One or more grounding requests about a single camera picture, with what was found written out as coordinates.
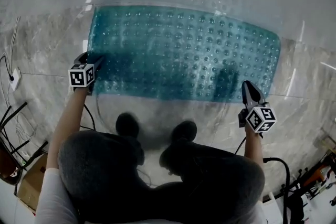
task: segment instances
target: wall outlet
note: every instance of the wall outlet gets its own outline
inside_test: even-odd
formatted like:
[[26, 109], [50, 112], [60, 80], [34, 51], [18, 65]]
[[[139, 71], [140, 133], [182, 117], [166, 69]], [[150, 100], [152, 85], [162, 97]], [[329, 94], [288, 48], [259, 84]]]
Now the wall outlet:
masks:
[[19, 82], [21, 79], [20, 70], [18, 68], [15, 68], [12, 76], [14, 80], [13, 81], [9, 80], [9, 84], [12, 87], [13, 92], [14, 92], [17, 89], [17, 86], [19, 85]]

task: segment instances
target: blue bath mat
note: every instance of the blue bath mat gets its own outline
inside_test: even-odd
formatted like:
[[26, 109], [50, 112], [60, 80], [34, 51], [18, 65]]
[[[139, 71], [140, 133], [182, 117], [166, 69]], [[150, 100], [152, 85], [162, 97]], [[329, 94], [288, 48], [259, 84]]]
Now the blue bath mat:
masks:
[[242, 102], [250, 80], [268, 95], [280, 54], [278, 36], [197, 10], [162, 6], [97, 7], [89, 60], [105, 60], [94, 94], [162, 100]]

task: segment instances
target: marker cube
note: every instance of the marker cube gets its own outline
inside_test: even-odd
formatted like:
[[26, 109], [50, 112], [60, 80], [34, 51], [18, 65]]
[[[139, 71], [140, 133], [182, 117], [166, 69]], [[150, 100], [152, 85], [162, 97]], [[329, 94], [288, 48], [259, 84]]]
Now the marker cube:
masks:
[[246, 117], [247, 123], [255, 133], [266, 133], [277, 122], [272, 108], [255, 106]]
[[69, 70], [69, 83], [72, 87], [87, 87], [94, 82], [94, 65], [91, 63], [76, 63]]

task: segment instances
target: gray pants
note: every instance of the gray pants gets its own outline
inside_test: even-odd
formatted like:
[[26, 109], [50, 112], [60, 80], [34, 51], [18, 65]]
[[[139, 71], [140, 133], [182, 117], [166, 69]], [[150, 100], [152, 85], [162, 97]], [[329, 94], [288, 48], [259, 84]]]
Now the gray pants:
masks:
[[72, 135], [58, 156], [81, 218], [94, 223], [232, 223], [251, 211], [265, 184], [262, 169], [249, 159], [188, 141], [173, 143], [160, 157], [183, 182], [151, 189], [137, 173], [143, 162], [136, 139], [94, 131]]

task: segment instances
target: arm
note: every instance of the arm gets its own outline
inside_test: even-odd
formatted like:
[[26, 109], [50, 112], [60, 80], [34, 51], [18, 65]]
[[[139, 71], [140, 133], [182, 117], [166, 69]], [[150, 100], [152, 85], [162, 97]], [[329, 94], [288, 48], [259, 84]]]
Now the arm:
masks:
[[79, 131], [80, 120], [83, 113], [84, 103], [88, 88], [77, 88], [72, 94], [67, 106], [54, 131], [48, 151], [47, 169], [58, 169], [57, 156], [63, 141], [70, 135]]
[[78, 224], [73, 206], [58, 169], [47, 169], [39, 196], [35, 224]]
[[246, 145], [245, 145], [245, 157], [256, 162], [261, 168], [263, 168], [263, 151], [261, 149], [261, 141], [258, 133], [255, 133], [248, 123], [245, 124], [246, 132]]

